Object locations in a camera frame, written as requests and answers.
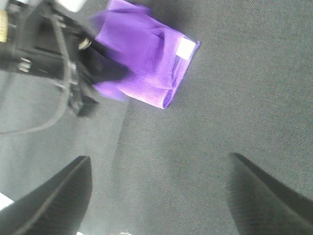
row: black cable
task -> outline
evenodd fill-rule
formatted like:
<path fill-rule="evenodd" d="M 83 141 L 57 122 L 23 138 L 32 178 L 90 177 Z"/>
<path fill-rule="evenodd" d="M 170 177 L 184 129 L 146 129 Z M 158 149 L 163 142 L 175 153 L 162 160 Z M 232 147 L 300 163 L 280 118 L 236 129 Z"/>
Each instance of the black cable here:
<path fill-rule="evenodd" d="M 33 133 L 33 132 L 47 129 L 53 126 L 54 124 L 56 124 L 64 115 L 67 109 L 67 102 L 68 102 L 68 98 L 70 94 L 71 64 L 70 64 L 69 54 L 67 51 L 67 46 L 65 43 L 64 35 L 63 35 L 61 27 L 58 24 L 57 15 L 53 14 L 51 21 L 52 21 L 53 29 L 55 31 L 57 42 L 58 42 L 58 45 L 60 47 L 60 51 L 63 57 L 63 62 L 64 62 L 64 79 L 63 79 L 64 88 L 63 88 L 63 93 L 60 98 L 59 106 L 54 116 L 51 119 L 49 119 L 47 122 L 36 127 L 25 128 L 25 129 L 15 130 L 15 131 L 8 131 L 8 132 L 0 132 L 0 136 L 28 134 L 28 133 Z"/>

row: purple cloth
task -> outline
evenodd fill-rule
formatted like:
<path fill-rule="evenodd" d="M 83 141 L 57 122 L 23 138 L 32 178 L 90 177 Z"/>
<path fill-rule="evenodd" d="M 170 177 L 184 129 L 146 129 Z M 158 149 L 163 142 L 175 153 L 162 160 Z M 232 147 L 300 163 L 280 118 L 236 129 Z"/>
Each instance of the purple cloth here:
<path fill-rule="evenodd" d="M 124 0 L 111 0 L 93 21 L 100 32 L 96 40 L 111 49 L 108 57 L 130 70 L 121 80 L 95 84 L 99 93 L 118 100 L 128 95 L 158 108 L 168 107 L 200 43 L 189 59 L 178 57 L 186 37 L 153 19 L 149 8 Z"/>

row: black pointed object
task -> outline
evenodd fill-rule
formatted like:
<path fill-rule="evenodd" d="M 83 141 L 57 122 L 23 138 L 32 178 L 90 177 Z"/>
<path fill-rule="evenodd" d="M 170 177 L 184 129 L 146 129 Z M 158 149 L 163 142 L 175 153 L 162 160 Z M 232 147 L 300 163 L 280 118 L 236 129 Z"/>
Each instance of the black pointed object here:
<path fill-rule="evenodd" d="M 46 183 L 0 211 L 0 235 L 75 235 L 92 189 L 89 157 L 78 157 Z"/>
<path fill-rule="evenodd" d="M 241 235 L 313 235 L 313 202 L 231 154 L 227 202 Z"/>

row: yellow sticker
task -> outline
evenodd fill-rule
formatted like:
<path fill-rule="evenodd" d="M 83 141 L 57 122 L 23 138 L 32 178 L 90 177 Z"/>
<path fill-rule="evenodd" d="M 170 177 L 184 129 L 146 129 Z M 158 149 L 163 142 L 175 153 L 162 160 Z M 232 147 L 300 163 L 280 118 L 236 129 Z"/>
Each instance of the yellow sticker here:
<path fill-rule="evenodd" d="M 8 35 L 8 15 L 6 11 L 0 10 L 0 42 L 6 43 Z"/>

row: gray carpet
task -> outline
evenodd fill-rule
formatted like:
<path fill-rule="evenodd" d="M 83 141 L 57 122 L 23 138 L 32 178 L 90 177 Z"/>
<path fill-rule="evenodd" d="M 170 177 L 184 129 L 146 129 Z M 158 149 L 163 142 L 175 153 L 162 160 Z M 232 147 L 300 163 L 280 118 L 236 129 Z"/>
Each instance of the gray carpet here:
<path fill-rule="evenodd" d="M 167 110 L 97 96 L 52 128 L 0 139 L 0 192 L 16 200 L 79 155 L 93 165 L 86 235 L 238 234 L 224 196 L 229 152 L 313 199 L 313 2 L 145 0 L 202 45 Z M 106 2 L 89 0 L 86 22 Z M 58 90 L 0 80 L 0 128 L 43 122 Z"/>

